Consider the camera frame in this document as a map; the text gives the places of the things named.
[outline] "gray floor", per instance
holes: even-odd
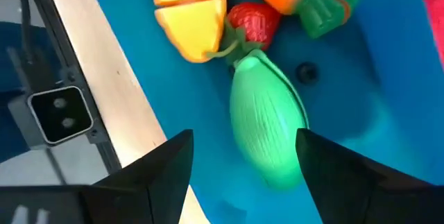
[[[30,0],[33,25],[43,26],[35,4]],[[0,0],[0,21],[19,23],[19,0]],[[69,184],[91,184],[107,175],[95,145],[86,136],[53,149],[63,175]],[[44,150],[32,150],[0,164],[0,186],[60,184]]]

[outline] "blue tray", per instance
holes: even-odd
[[[239,154],[224,61],[181,58],[154,18],[153,0],[99,3],[167,137],[195,131],[191,184],[211,223],[321,222],[305,183],[273,191]],[[300,92],[313,131],[444,184],[444,74],[422,0],[361,0],[345,26],[318,40],[287,17],[268,56]],[[318,84],[296,82],[304,61],[318,64]]]

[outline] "green toy vegetable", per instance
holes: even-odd
[[[298,93],[259,49],[234,62],[230,114],[241,152],[277,189],[297,184],[296,130],[308,128]]]

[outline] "wooden board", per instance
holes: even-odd
[[[97,0],[54,0],[123,167],[166,141]],[[191,187],[180,223],[209,223]]]

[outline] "red strawberry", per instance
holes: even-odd
[[[232,27],[246,31],[246,41],[262,43],[267,50],[278,29],[281,14],[265,3],[240,3],[228,13]]]

